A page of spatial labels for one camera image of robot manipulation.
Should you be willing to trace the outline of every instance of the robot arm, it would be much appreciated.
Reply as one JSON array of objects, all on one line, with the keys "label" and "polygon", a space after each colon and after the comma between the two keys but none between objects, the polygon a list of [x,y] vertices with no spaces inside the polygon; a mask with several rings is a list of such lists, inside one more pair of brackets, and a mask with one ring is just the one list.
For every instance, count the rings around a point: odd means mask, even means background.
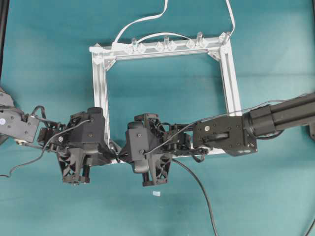
[{"label": "robot arm", "polygon": [[219,116],[191,125],[161,123],[155,114],[134,120],[126,132],[123,159],[135,173],[142,173],[143,186],[156,185],[167,183],[175,156],[191,155],[202,162],[213,148],[232,156],[251,154],[257,152],[257,139],[275,138],[287,128],[315,122],[315,94],[259,107],[242,116]]},{"label": "robot arm", "polygon": [[[38,109],[42,110],[42,118],[35,115]],[[40,122],[45,127],[40,129],[37,137],[40,146],[34,146],[32,143]],[[104,142],[104,130],[105,118],[101,108],[89,108],[87,112],[72,115],[65,125],[47,120],[41,106],[36,107],[31,115],[24,114],[14,107],[10,95],[0,91],[1,143],[11,137],[19,145],[56,153],[63,182],[89,183],[90,167],[110,164],[116,158]]]},{"label": "robot arm", "polygon": [[[35,115],[39,109],[41,118]],[[45,127],[37,137],[40,146],[34,146],[40,122]],[[47,120],[41,106],[24,114],[14,107],[10,95],[0,91],[0,143],[11,137],[17,144],[42,149],[42,153],[56,153],[63,182],[71,184],[89,183],[92,166],[113,160],[127,162],[134,173],[142,174],[143,186],[167,183],[176,156],[189,155],[202,162],[214,148],[232,156],[250,154],[257,152],[257,139],[275,138],[287,128],[314,122],[315,93],[252,109],[242,116],[220,115],[189,125],[161,123],[156,114],[142,114],[128,124],[126,146],[118,152],[104,142],[101,108],[72,115],[65,125]]]}]

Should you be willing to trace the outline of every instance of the aluminum frame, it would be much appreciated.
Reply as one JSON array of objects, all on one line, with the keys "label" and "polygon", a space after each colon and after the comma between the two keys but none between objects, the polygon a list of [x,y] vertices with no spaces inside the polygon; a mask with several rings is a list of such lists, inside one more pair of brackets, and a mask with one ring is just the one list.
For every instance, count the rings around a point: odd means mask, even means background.
[{"label": "aluminum frame", "polygon": [[[219,37],[203,38],[198,33],[196,39],[169,41],[168,36],[163,42],[116,44],[101,47],[96,44],[89,48],[92,53],[94,105],[103,108],[106,120],[104,139],[110,148],[120,148],[110,139],[110,120],[107,93],[106,72],[120,60],[149,59],[191,54],[208,54],[220,63],[221,77],[225,96],[226,110],[230,116],[241,116],[241,102],[237,86],[233,54],[229,35],[222,33]],[[214,149],[211,154],[225,153],[222,149]]]}]

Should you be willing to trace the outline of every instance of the black cable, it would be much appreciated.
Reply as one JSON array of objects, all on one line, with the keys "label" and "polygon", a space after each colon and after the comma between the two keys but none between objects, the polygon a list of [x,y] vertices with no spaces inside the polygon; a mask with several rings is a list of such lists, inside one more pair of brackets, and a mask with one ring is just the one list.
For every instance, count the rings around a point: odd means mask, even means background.
[{"label": "black cable", "polygon": [[46,119],[46,111],[45,111],[45,108],[43,106],[37,106],[34,108],[34,110],[32,111],[31,113],[31,116],[34,116],[35,113],[40,109],[41,111],[41,116]]},{"label": "black cable", "polygon": [[311,231],[312,231],[312,229],[313,229],[314,225],[315,225],[315,219],[313,220],[313,222],[312,222],[312,224],[311,224],[311,226],[310,226],[309,230],[306,232],[305,236],[310,235],[310,233],[311,233]]},{"label": "black cable", "polygon": [[[314,17],[315,17],[315,0],[313,0],[312,3],[313,3],[313,14],[314,14]],[[311,233],[311,231],[312,231],[314,225],[315,225],[315,219],[313,220],[313,222],[312,222],[312,224],[311,224],[309,230],[307,230],[305,236],[309,236],[309,235],[310,235],[310,233]]]},{"label": "black cable", "polygon": [[313,0],[312,2],[313,2],[313,13],[314,13],[314,17],[315,17],[315,0]]},{"label": "black cable", "polygon": [[13,111],[13,112],[16,112],[20,115],[24,115],[24,112],[21,111],[20,109],[17,109],[15,107],[9,107],[9,106],[0,106],[0,111]]},{"label": "black cable", "polygon": [[2,74],[3,49],[5,39],[6,22],[8,18],[10,0],[0,1],[0,79]]},{"label": "black cable", "polygon": [[218,232],[217,232],[217,229],[216,229],[216,225],[215,225],[215,220],[214,220],[214,217],[213,217],[213,213],[212,213],[212,209],[211,209],[211,204],[210,204],[210,199],[208,197],[208,194],[204,188],[204,186],[202,185],[201,181],[198,179],[198,177],[194,174],[194,172],[192,172],[191,169],[189,169],[187,166],[185,166],[182,162],[179,162],[175,159],[173,159],[173,161],[180,165],[181,167],[183,167],[186,171],[188,171],[193,177],[194,179],[198,182],[203,194],[205,195],[205,198],[206,198],[206,201],[207,201],[207,205],[208,205],[208,209],[209,209],[209,214],[210,214],[210,221],[211,221],[211,224],[212,224],[212,228],[213,228],[213,232],[215,233],[215,236],[218,236]]},{"label": "black cable", "polygon": [[[41,111],[41,117],[43,119],[46,119],[46,111],[45,111],[45,108],[43,106],[36,106],[34,108],[34,110],[32,111],[31,113],[31,116],[35,116],[35,113],[40,109]],[[48,127],[48,122],[47,121],[43,121],[43,123],[45,124],[46,127]]]},{"label": "black cable", "polygon": [[197,162],[197,163],[201,163],[205,160],[205,155],[201,155],[201,158],[199,159],[198,157],[196,157],[194,154],[190,153],[190,155],[192,156],[192,158]]},{"label": "black cable", "polygon": [[32,163],[34,163],[34,162],[40,160],[40,159],[43,157],[44,152],[45,152],[45,150],[46,150],[48,144],[52,141],[53,138],[55,138],[55,137],[57,137],[58,135],[61,135],[61,134],[63,134],[63,133],[66,133],[66,132],[68,132],[68,131],[70,131],[70,130],[72,130],[72,129],[75,129],[75,128],[79,127],[81,124],[86,123],[86,122],[90,122],[90,120],[89,120],[89,119],[84,120],[84,121],[78,123],[78,124],[77,124],[76,126],[74,126],[74,127],[65,129],[65,130],[59,132],[58,134],[53,135],[53,136],[47,141],[47,143],[45,144],[45,146],[43,147],[43,149],[42,149],[42,151],[41,151],[41,154],[40,154],[40,156],[39,156],[38,158],[36,158],[36,159],[34,159],[34,160],[32,160],[32,161],[23,163],[23,164],[21,164],[21,165],[14,166],[13,168],[11,168],[11,170],[10,170],[10,172],[9,172],[9,175],[0,175],[0,177],[7,177],[7,178],[10,178],[10,177],[12,176],[12,172],[15,171],[17,168],[20,168],[20,167],[23,167],[23,166],[32,164]]}]

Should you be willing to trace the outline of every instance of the metal bracket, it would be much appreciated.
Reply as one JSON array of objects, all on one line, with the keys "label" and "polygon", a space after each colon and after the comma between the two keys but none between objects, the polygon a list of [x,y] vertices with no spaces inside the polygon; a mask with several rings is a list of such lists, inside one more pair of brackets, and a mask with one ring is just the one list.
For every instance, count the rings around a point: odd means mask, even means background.
[{"label": "metal bracket", "polygon": [[[196,39],[187,40],[169,40],[166,36],[161,42],[137,43],[133,40],[130,44],[113,43],[112,46],[105,47],[96,44],[89,50],[92,53],[94,105],[104,110],[104,138],[108,146],[111,140],[106,72],[120,60],[208,54],[220,64],[227,112],[231,113],[231,116],[242,115],[231,42],[227,33],[211,38],[204,38],[198,33]],[[209,154],[221,153],[224,151],[214,149]]]}]

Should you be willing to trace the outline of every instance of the wire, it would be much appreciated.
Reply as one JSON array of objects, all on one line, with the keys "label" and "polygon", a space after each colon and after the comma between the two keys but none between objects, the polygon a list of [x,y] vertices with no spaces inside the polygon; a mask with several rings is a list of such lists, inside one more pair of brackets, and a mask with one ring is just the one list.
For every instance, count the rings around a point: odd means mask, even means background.
[{"label": "wire", "polygon": [[208,120],[212,120],[212,119],[215,119],[215,118],[220,118],[220,117],[223,117],[223,116],[227,116],[227,115],[230,115],[230,114],[235,114],[237,112],[244,112],[244,111],[248,111],[248,110],[252,110],[252,109],[256,109],[260,106],[263,106],[265,104],[268,104],[268,103],[276,103],[276,102],[287,102],[287,101],[290,101],[290,100],[293,100],[293,99],[296,99],[296,98],[299,98],[301,96],[305,96],[306,94],[302,94],[298,97],[295,97],[295,98],[292,98],[292,99],[287,99],[287,100],[270,100],[270,101],[267,101],[267,102],[263,102],[263,103],[260,103],[259,105],[256,105],[254,107],[250,107],[250,108],[246,108],[246,109],[243,109],[243,110],[240,110],[240,111],[234,111],[234,112],[228,112],[228,113],[224,113],[224,114],[221,114],[221,115],[217,115],[217,116],[212,116],[212,117],[208,117],[208,118],[203,118],[203,119],[199,119],[197,121],[194,121],[188,125],[186,125],[184,128],[182,128],[180,131],[176,132],[175,134],[171,135],[164,143],[156,146],[155,148],[151,149],[150,151],[144,153],[145,155],[147,154],[150,154],[152,152],[154,152],[155,150],[157,150],[158,148],[164,146],[165,144],[167,144],[170,140],[172,140],[172,138],[174,138],[176,135],[178,135],[179,133],[187,130],[189,127],[191,127],[192,125],[198,123],[198,122],[203,122],[203,121],[208,121]]},{"label": "wire", "polygon": [[305,236],[310,235],[310,233],[311,233],[311,231],[312,231],[312,229],[313,229],[314,225],[315,225],[315,219],[313,220],[313,222],[312,222],[312,224],[311,224],[311,226],[310,226],[309,230],[307,230],[307,232],[306,232]]},{"label": "wire", "polygon": [[10,178],[10,177],[12,176],[12,172],[15,171],[16,169],[18,169],[18,168],[20,168],[20,167],[23,167],[23,166],[26,166],[26,165],[29,165],[29,164],[32,164],[32,163],[34,163],[34,162],[40,160],[40,159],[43,157],[43,154],[44,154],[44,152],[45,152],[45,150],[46,150],[48,144],[52,141],[53,138],[55,138],[56,136],[61,135],[61,134],[63,134],[63,133],[66,133],[66,132],[68,132],[68,131],[70,131],[70,130],[72,130],[72,129],[75,129],[75,128],[79,127],[80,125],[82,125],[82,124],[84,124],[84,123],[86,123],[86,122],[90,122],[90,120],[89,120],[89,119],[84,120],[84,121],[78,123],[78,124],[77,124],[76,126],[74,126],[74,127],[65,129],[65,130],[59,132],[58,134],[53,135],[53,136],[47,141],[47,143],[45,144],[45,146],[43,147],[43,149],[42,149],[42,151],[41,151],[41,154],[40,154],[40,156],[39,156],[38,158],[36,158],[36,159],[34,159],[34,160],[32,160],[32,161],[29,161],[29,162],[26,162],[26,163],[23,163],[23,164],[21,164],[21,165],[18,165],[18,166],[15,166],[15,167],[11,168],[11,170],[10,170],[10,172],[9,172],[9,175],[0,175],[0,177],[7,177],[7,178]]},{"label": "wire", "polygon": [[20,109],[17,109],[15,107],[9,107],[9,106],[0,106],[0,111],[13,111],[16,112],[20,115],[24,115],[24,112],[21,111]]},{"label": "wire", "polygon": [[160,14],[154,15],[154,16],[146,16],[146,17],[140,18],[140,19],[138,19],[138,20],[135,20],[135,21],[129,23],[129,24],[126,25],[125,27],[123,27],[123,28],[120,30],[120,32],[119,32],[119,34],[117,35],[117,37],[115,38],[114,43],[117,43],[117,42],[119,41],[120,37],[122,36],[122,34],[125,32],[125,30],[126,30],[129,26],[131,26],[131,25],[133,25],[133,24],[135,24],[135,23],[141,22],[141,21],[153,20],[153,19],[157,19],[157,18],[161,17],[161,16],[165,13],[165,11],[167,10],[167,5],[168,5],[168,0],[165,0],[165,2],[164,2],[164,9],[163,9],[163,11],[162,11]]},{"label": "wire", "polygon": [[150,34],[150,35],[147,35],[141,39],[139,39],[137,41],[137,43],[141,43],[143,42],[144,40],[147,40],[149,38],[154,38],[154,37],[159,37],[159,36],[164,36],[164,35],[172,35],[172,36],[178,36],[178,37],[182,37],[182,38],[185,38],[185,39],[191,39],[189,37],[186,37],[184,35],[181,35],[181,34],[178,34],[178,33],[171,33],[171,32],[161,32],[161,33],[153,33],[153,34]]},{"label": "wire", "polygon": [[9,0],[0,1],[0,79],[2,74],[4,39],[6,22],[8,19],[9,4],[10,4]]},{"label": "wire", "polygon": [[226,1],[227,9],[228,9],[228,12],[230,14],[230,18],[231,18],[231,22],[232,22],[232,31],[230,33],[230,37],[231,37],[235,31],[235,18],[234,18],[233,9],[232,9],[230,0],[225,0],[225,1]]},{"label": "wire", "polygon": [[176,164],[180,165],[181,167],[183,167],[186,171],[188,171],[193,177],[194,179],[198,182],[203,194],[205,195],[206,201],[207,201],[207,205],[208,205],[208,210],[209,210],[209,214],[210,214],[210,221],[211,221],[211,225],[213,228],[213,232],[215,233],[215,236],[218,236],[218,232],[216,229],[216,225],[215,225],[215,220],[213,217],[213,212],[212,212],[212,208],[211,208],[211,203],[210,203],[210,199],[208,197],[208,194],[204,188],[204,186],[202,185],[201,181],[198,179],[198,177],[194,174],[194,172],[192,172],[191,169],[189,169],[187,166],[185,166],[182,162],[179,162],[175,159],[173,159],[173,162],[175,162]]},{"label": "wire", "polygon": [[[38,110],[41,110],[41,116],[43,119],[46,119],[46,111],[45,111],[45,108],[43,106],[36,106],[34,108],[34,110],[32,111],[31,113],[31,116],[35,116],[35,113],[38,111]],[[43,123],[45,124],[46,127],[48,127],[48,122],[47,121],[43,121]]]},{"label": "wire", "polygon": [[39,109],[41,110],[41,116],[42,116],[44,119],[46,119],[46,111],[45,111],[45,108],[44,108],[43,106],[36,106],[36,107],[34,108],[34,110],[32,111],[31,116],[34,116],[35,113],[36,113]]}]

